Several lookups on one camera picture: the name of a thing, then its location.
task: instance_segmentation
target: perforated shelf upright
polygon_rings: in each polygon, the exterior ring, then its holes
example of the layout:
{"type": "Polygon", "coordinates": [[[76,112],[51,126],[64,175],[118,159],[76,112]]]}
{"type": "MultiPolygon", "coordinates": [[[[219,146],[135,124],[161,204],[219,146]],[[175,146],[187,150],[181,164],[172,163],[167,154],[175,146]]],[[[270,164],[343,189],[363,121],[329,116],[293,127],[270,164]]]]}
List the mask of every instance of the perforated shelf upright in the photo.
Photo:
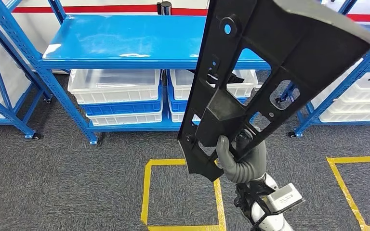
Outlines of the perforated shelf upright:
{"type": "MultiPolygon", "coordinates": [[[[15,2],[16,1],[13,0],[10,1],[8,4],[12,8],[16,4],[15,2]]],[[[31,83],[26,89],[26,91],[20,96],[17,103],[14,104],[14,107],[12,107],[13,104],[8,94],[7,86],[5,86],[5,83],[2,78],[3,73],[1,73],[0,71],[0,94],[2,96],[4,103],[4,105],[0,103],[0,114],[2,115],[2,118],[0,118],[0,125],[13,125],[25,134],[25,138],[33,138],[36,140],[40,139],[41,138],[40,134],[36,133],[33,129],[27,126],[27,122],[29,121],[36,105],[41,100],[42,96],[44,97],[44,101],[50,103],[52,95],[47,90],[46,86],[39,81],[35,73],[33,73],[32,70],[30,70],[25,61],[18,54],[18,52],[15,50],[15,48],[12,46],[12,44],[8,41],[8,39],[4,36],[4,34],[1,31],[0,31],[0,44],[6,50],[6,52],[13,58],[13,60],[15,60],[17,65],[24,72],[26,78],[31,83]],[[31,90],[33,88],[37,90],[37,93],[34,96],[34,100],[29,106],[29,109],[26,112],[25,116],[23,117],[23,119],[20,119],[17,117],[17,113],[19,112],[19,109],[21,108],[26,97],[31,93],[31,90]]]]}

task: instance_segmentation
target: shelf caster wheel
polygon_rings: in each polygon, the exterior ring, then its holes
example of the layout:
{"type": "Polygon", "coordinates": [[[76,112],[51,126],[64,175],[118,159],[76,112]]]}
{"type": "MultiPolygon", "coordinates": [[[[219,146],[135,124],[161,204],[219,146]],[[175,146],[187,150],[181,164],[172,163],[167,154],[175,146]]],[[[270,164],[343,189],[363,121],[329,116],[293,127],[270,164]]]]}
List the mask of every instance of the shelf caster wheel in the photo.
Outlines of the shelf caster wheel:
{"type": "Polygon", "coordinates": [[[287,135],[288,135],[290,138],[297,137],[297,136],[296,136],[296,133],[295,133],[294,131],[291,131],[291,132],[287,133],[287,135]]]}
{"type": "Polygon", "coordinates": [[[40,133],[35,133],[35,134],[33,134],[33,136],[32,136],[32,139],[34,139],[34,140],[41,140],[43,138],[43,136],[40,134],[40,133]]]}
{"type": "Polygon", "coordinates": [[[280,97],[276,98],[276,99],[275,99],[275,101],[276,101],[276,103],[281,103],[281,102],[283,102],[283,100],[281,100],[281,98],[280,98],[280,97]]]}

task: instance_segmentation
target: robotic hand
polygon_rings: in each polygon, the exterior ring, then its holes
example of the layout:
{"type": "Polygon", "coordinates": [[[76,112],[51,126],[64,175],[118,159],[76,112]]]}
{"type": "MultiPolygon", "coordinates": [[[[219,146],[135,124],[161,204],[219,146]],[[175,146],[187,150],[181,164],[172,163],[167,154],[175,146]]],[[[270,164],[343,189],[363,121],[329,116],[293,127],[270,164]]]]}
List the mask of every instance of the robotic hand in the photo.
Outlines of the robotic hand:
{"type": "MultiPolygon", "coordinates": [[[[243,131],[236,137],[236,151],[243,149],[252,139],[243,131]]],[[[266,144],[263,141],[247,156],[235,162],[229,152],[229,139],[220,136],[216,145],[219,163],[226,177],[236,183],[236,207],[252,223],[253,231],[292,231],[283,212],[303,202],[300,193],[290,183],[279,189],[266,173],[266,144]]]]}

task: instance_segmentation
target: gray carpet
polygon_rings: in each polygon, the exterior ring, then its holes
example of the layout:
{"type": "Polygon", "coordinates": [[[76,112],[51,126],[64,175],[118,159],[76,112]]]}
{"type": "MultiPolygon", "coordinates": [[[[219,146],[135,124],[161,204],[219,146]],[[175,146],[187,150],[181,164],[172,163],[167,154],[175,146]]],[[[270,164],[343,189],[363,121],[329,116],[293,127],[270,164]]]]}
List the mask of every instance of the gray carpet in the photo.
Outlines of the gray carpet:
{"type": "MultiPolygon", "coordinates": [[[[29,125],[44,139],[0,126],[0,230],[146,230],[145,164],[183,158],[176,132],[102,133],[90,146],[56,100],[41,102],[29,125]]],[[[296,230],[359,230],[325,157],[370,155],[370,126],[311,127],[302,138],[287,137],[296,125],[292,117],[266,140],[270,175],[280,186],[294,183],[306,199],[286,213],[289,223],[296,230]]],[[[337,167],[370,225],[370,163],[337,167]]],[[[227,230],[249,230],[233,206],[234,185],[220,181],[227,230]]],[[[212,183],[185,166],[152,167],[149,200],[148,225],[218,223],[212,183]]]]}

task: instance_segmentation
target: yellow floor tape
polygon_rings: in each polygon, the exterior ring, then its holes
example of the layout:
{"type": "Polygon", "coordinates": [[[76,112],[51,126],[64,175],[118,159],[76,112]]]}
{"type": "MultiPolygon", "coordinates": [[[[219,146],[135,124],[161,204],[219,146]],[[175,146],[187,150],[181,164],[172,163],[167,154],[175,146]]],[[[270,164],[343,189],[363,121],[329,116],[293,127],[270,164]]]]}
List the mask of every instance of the yellow floor tape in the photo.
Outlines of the yellow floor tape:
{"type": "MultiPolygon", "coordinates": [[[[149,189],[151,184],[151,167],[161,165],[185,165],[185,159],[151,159],[145,165],[144,172],[144,192],[143,205],[141,210],[141,221],[147,225],[148,222],[148,205],[149,189]]],[[[150,231],[226,231],[225,211],[222,200],[221,184],[219,179],[213,183],[216,198],[216,208],[218,211],[218,225],[202,226],[148,226],[150,231]]]]}
{"type": "Polygon", "coordinates": [[[364,218],[362,217],[361,213],[359,212],[358,206],[355,204],[354,199],[352,198],[350,192],[348,191],[347,186],[344,183],[343,178],[341,177],[340,172],[336,164],[347,164],[347,163],[364,163],[370,162],[370,156],[357,156],[357,157],[336,157],[330,158],[326,157],[330,168],[337,179],[338,185],[340,185],[341,190],[344,193],[345,198],[347,199],[348,205],[350,206],[352,212],[357,219],[359,226],[362,231],[370,231],[370,226],[365,223],[364,218]]]}

